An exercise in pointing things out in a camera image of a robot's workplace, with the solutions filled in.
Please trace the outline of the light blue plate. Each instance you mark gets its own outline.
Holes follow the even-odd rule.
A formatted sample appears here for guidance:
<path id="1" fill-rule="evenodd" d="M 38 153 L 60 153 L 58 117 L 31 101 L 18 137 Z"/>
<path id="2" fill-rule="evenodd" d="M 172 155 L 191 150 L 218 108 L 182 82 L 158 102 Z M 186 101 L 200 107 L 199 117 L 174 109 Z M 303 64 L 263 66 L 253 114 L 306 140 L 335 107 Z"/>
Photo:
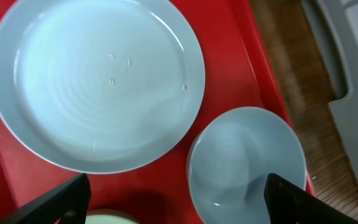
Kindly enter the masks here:
<path id="1" fill-rule="evenodd" d="M 0 21 L 0 118 L 65 169 L 157 160 L 191 128 L 204 88 L 200 44 L 170 1 L 16 1 Z"/>

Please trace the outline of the light blue bowl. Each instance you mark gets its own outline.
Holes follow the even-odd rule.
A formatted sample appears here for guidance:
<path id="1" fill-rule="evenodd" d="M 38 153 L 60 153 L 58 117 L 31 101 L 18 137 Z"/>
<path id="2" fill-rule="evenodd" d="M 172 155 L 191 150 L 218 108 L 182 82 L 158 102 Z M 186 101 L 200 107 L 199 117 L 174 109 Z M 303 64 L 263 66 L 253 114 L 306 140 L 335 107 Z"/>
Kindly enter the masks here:
<path id="1" fill-rule="evenodd" d="M 306 188 L 297 135 L 281 117 L 258 107 L 215 118 L 193 141 L 187 159 L 191 200 L 203 223 L 269 223 L 264 188 L 270 173 Z"/>

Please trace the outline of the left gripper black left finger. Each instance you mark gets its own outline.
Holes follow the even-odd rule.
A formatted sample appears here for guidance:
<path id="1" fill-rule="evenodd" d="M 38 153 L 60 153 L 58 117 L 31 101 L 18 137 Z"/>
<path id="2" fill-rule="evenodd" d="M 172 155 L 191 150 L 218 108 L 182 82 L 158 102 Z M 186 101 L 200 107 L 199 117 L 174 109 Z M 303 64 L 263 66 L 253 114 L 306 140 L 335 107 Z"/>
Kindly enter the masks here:
<path id="1" fill-rule="evenodd" d="M 0 224 L 84 224 L 91 199 L 90 181 L 78 174 L 0 219 Z"/>

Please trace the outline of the grey dishwasher rack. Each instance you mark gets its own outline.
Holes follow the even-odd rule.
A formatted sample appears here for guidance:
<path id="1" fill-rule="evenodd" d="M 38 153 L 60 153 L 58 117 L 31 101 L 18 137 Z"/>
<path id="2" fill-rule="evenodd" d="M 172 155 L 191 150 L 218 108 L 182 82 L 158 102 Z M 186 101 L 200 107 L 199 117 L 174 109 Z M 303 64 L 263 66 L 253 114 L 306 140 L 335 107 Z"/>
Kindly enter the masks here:
<path id="1" fill-rule="evenodd" d="M 358 0 L 302 0 L 336 96 L 329 102 L 358 183 Z"/>

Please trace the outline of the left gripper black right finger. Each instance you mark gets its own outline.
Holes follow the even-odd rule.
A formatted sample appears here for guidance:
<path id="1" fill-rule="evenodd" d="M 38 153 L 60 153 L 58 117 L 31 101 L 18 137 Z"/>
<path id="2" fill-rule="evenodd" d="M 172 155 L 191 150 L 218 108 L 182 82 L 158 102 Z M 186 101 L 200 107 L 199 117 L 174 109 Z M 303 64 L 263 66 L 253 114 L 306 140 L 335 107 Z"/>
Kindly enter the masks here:
<path id="1" fill-rule="evenodd" d="M 358 224 L 274 173 L 267 176 L 264 199 L 271 224 Z"/>

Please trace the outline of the red tray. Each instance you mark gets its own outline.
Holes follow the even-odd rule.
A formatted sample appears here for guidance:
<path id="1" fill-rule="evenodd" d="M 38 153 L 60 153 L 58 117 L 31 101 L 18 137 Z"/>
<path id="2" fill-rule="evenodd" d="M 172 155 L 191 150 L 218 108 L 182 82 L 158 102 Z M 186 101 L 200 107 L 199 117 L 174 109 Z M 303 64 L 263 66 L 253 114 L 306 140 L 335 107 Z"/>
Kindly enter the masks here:
<path id="1" fill-rule="evenodd" d="M 0 27 L 20 18 L 23 1 L 0 1 Z M 258 106 L 289 115 L 248 1 L 173 1 L 203 51 L 204 98 L 195 122 L 168 153 L 136 170 L 91 174 L 90 209 L 126 213 L 141 223 L 199 223 L 186 180 L 190 145 L 221 113 Z M 0 219 L 74 177 L 23 146 L 0 118 Z"/>

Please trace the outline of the mint green bowl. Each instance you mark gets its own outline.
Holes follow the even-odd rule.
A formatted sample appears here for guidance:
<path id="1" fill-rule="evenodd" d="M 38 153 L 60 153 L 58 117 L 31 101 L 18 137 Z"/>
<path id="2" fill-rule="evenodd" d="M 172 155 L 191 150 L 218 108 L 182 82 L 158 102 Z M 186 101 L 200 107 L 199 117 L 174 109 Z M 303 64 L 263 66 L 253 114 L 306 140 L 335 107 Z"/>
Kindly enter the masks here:
<path id="1" fill-rule="evenodd" d="M 92 210 L 87 213 L 85 224 L 139 224 L 134 217 L 111 209 Z"/>

